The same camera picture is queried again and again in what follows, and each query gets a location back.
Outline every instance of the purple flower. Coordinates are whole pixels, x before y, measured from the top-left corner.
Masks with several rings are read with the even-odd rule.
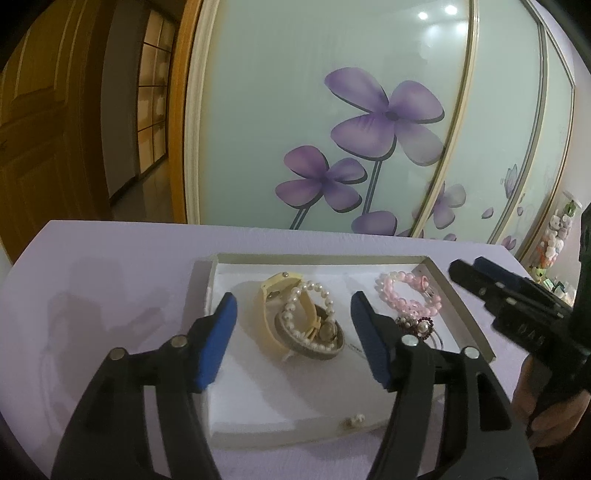
[[[424,85],[406,80],[388,99],[378,81],[357,67],[329,73],[324,84],[341,100],[367,112],[333,128],[330,137],[340,148],[367,160],[385,160],[398,140],[416,165],[439,161],[443,143],[422,124],[442,120],[444,112]]]
[[[511,251],[515,248],[515,246],[517,245],[517,239],[513,238],[511,235],[506,236],[503,241],[501,242],[501,245],[503,247],[505,247],[507,250]]]
[[[517,185],[517,164],[513,165],[513,168],[507,169],[507,175],[505,175],[505,195],[507,198],[511,198],[513,190]]]
[[[290,180],[275,188],[275,194],[289,206],[301,209],[314,205],[324,196],[339,213],[361,205],[361,195],[350,184],[367,179],[367,172],[354,158],[343,158],[329,168],[326,157],[311,145],[297,147],[284,159],[285,165],[302,180]]]
[[[380,210],[358,216],[351,223],[351,230],[353,233],[393,236],[396,233],[397,225],[398,220],[393,213]]]
[[[456,215],[452,212],[452,208],[461,207],[464,203],[466,203],[466,190],[464,187],[459,183],[456,183],[445,191],[445,182],[443,182],[429,218],[433,216],[433,221],[435,222],[437,229],[443,230],[450,226],[456,219]],[[419,206],[413,210],[413,218],[418,217],[420,208],[421,207]]]

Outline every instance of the blue gripper pad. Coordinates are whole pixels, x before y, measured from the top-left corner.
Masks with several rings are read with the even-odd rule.
[[[236,297],[228,292],[223,296],[214,314],[197,320],[189,331],[189,336],[191,336],[191,333],[194,333],[194,327],[197,327],[199,323],[201,323],[200,326],[209,330],[205,332],[202,330],[202,335],[205,336],[204,343],[197,354],[195,386],[199,391],[205,390],[216,379],[230,336],[236,325],[237,314]]]
[[[363,292],[357,292],[351,297],[351,319],[357,336],[361,340],[363,351],[368,359],[371,373],[376,382],[384,388],[391,383],[390,362],[391,356],[388,347],[380,338],[378,330],[372,321],[376,315]]]

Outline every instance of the jewelry tray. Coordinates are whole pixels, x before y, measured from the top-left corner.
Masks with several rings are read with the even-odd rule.
[[[335,302],[335,317],[348,342],[337,357],[319,361],[295,355],[286,361],[271,359],[261,349],[259,287],[280,272],[300,273],[322,283]],[[216,381],[199,396],[198,412],[211,447],[266,449],[364,432],[388,422],[395,394],[386,392],[372,377],[350,318],[351,295],[362,290],[375,311],[396,318],[379,297],[376,280],[391,271],[426,275],[441,297],[442,308],[433,317],[444,349],[459,352],[477,347],[488,362],[495,354],[476,320],[462,303],[446,275],[421,255],[249,255],[218,254],[213,258],[206,291],[205,314],[215,310],[225,292],[238,301],[238,318]],[[424,302],[409,285],[396,282],[405,299]],[[314,292],[312,300],[320,304]],[[436,401],[443,389],[436,387]],[[348,419],[362,414],[355,429]]]

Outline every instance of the table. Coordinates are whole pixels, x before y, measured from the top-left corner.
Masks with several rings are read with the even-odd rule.
[[[472,262],[482,255],[527,275],[498,245],[224,226],[49,222],[0,291],[0,411],[46,475],[76,403],[110,348],[136,353],[186,332],[203,313],[209,257],[218,252],[428,255],[442,271],[456,258]],[[511,396],[525,352],[491,329],[482,302],[457,289],[497,354],[492,369]],[[154,414],[148,406],[147,414]],[[359,479],[367,475],[380,441],[377,432],[213,455],[224,479]],[[152,438],[155,468],[166,473],[163,453],[153,443]]]

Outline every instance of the loose pearl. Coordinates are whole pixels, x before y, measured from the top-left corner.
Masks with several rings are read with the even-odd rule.
[[[426,320],[420,322],[417,326],[419,333],[427,333],[429,331],[429,323]]]

